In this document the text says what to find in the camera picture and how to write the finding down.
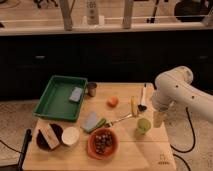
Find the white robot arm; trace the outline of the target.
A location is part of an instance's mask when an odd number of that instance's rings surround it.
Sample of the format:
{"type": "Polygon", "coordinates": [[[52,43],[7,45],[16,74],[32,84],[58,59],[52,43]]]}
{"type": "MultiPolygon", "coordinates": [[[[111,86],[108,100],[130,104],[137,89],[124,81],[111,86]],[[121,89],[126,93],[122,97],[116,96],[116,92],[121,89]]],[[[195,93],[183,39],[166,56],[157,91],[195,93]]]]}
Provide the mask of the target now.
{"type": "Polygon", "coordinates": [[[162,125],[165,112],[173,102],[190,107],[207,121],[213,123],[213,95],[194,88],[191,85],[192,81],[193,72],[186,66],[175,67],[156,77],[156,90],[151,97],[155,128],[162,125]]]}

